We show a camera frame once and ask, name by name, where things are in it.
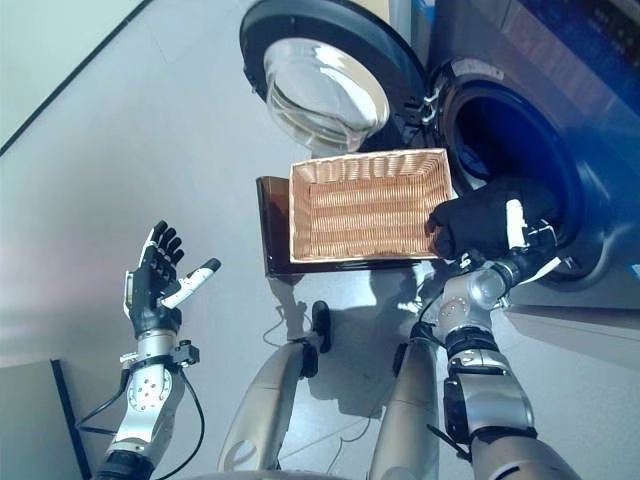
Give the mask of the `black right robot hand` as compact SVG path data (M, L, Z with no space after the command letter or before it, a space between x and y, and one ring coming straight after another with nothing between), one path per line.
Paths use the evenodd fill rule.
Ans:
M551 273L561 264L554 227L539 219L529 225L519 199L505 204L508 258L517 266L517 284L534 282Z

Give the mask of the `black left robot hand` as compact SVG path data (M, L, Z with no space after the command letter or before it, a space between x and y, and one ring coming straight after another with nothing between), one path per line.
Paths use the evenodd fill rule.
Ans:
M181 245L176 229L161 220L145 239L137 267L125 273L123 309L137 338L152 330L178 333L179 305L221 267L220 260L211 258L179 276L178 264L184 257Z

